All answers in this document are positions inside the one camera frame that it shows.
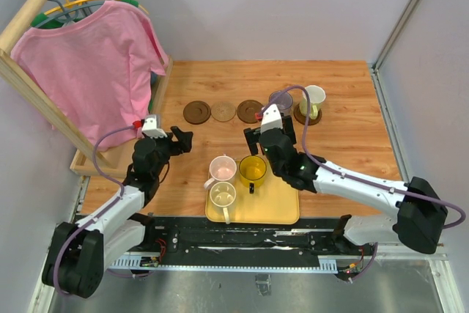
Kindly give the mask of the purple mug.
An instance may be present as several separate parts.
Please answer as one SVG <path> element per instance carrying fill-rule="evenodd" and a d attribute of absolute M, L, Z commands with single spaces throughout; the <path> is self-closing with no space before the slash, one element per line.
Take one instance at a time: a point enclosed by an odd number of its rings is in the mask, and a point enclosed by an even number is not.
<path fill-rule="evenodd" d="M 282 93 L 281 91 L 272 92 L 269 96 L 268 102 L 273 102 L 274 104 L 276 104 L 279 111 L 284 116 L 289 116 L 291 114 L 292 106 L 294 103 L 290 93 Z"/>

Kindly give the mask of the white green mug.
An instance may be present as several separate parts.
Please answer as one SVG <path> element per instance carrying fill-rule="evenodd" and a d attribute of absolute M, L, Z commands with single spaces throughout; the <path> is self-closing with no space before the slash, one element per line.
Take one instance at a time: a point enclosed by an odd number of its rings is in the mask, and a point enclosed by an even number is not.
<path fill-rule="evenodd" d="M 306 91 L 302 93 L 303 97 L 299 104 L 300 113 L 306 117 L 306 113 L 309 112 L 310 119 L 317 119 L 322 104 L 327 97 L 325 90 L 317 85 L 309 85 L 305 90 Z"/>

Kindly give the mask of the pink mug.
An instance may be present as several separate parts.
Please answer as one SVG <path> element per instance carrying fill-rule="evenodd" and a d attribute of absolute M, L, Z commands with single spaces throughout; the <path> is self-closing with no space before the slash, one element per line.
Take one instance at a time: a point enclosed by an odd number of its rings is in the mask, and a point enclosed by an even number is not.
<path fill-rule="evenodd" d="M 217 182 L 231 182 L 237 172 L 235 160 L 227 155 L 214 158 L 209 165 L 210 178 L 204 183 L 204 189 L 209 190 Z"/>

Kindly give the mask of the brown wooden coaster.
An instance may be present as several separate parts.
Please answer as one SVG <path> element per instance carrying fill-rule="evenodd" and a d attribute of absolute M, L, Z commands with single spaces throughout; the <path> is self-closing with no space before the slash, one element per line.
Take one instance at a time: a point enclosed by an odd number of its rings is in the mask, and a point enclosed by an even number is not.
<path fill-rule="evenodd" d="M 293 116 L 297 122 L 299 122 L 302 125 L 305 125 L 306 116 L 300 112 L 300 104 L 295 105 L 294 110 L 293 110 Z M 308 125 L 309 126 L 316 125 L 320 122 L 321 119 L 322 119 L 322 110 L 320 109 L 317 111 L 317 117 L 315 119 L 309 119 Z"/>
<path fill-rule="evenodd" d="M 189 102 L 183 109 L 183 117 L 186 122 L 192 125 L 205 123 L 211 116 L 210 106 L 201 100 Z"/>
<path fill-rule="evenodd" d="M 244 100 L 237 107 L 237 117 L 244 123 L 257 122 L 256 114 L 262 110 L 262 104 L 257 100 Z"/>

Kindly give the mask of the woven rattan coaster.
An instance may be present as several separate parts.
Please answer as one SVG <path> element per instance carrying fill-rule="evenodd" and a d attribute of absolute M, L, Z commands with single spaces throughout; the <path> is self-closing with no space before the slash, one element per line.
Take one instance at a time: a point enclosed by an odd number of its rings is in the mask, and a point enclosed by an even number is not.
<path fill-rule="evenodd" d="M 218 101 L 211 106 L 211 115 L 219 122 L 228 122 L 235 114 L 236 108 L 230 102 Z"/>

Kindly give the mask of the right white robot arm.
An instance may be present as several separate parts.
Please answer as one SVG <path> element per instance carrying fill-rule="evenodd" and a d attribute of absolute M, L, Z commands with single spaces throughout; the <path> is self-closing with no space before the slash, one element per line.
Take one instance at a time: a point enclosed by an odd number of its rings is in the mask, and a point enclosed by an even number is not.
<path fill-rule="evenodd" d="M 289 117 L 283 118 L 279 127 L 246 128 L 243 133 L 250 153 L 262 153 L 272 173 L 293 188 L 340 196 L 381 212 L 378 216 L 345 215 L 339 219 L 332 245 L 340 254 L 375 242 L 400 242 L 422 254 L 436 252 L 448 210 L 427 180 L 384 180 L 299 152 Z"/>

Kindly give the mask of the yellow transparent mug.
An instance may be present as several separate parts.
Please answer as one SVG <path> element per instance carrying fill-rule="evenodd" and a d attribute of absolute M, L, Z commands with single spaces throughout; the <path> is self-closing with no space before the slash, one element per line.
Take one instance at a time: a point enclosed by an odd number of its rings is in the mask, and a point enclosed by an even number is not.
<path fill-rule="evenodd" d="M 244 157 L 239 163 L 241 183 L 248 189 L 250 194 L 254 194 L 260 188 L 267 174 L 266 162 L 257 155 Z"/>

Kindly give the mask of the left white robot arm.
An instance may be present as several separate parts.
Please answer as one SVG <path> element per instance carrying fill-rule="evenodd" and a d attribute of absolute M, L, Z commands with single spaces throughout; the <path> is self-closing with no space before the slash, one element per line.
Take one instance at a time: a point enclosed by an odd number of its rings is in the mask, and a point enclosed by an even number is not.
<path fill-rule="evenodd" d="M 75 223 L 62 222 L 53 233 L 42 283 L 63 295 L 90 297 L 103 274 L 126 251 L 149 251 L 157 233 L 138 220 L 156 195 L 160 173 L 171 157 L 190 152 L 193 132 L 144 128 L 119 190 L 95 212 Z"/>

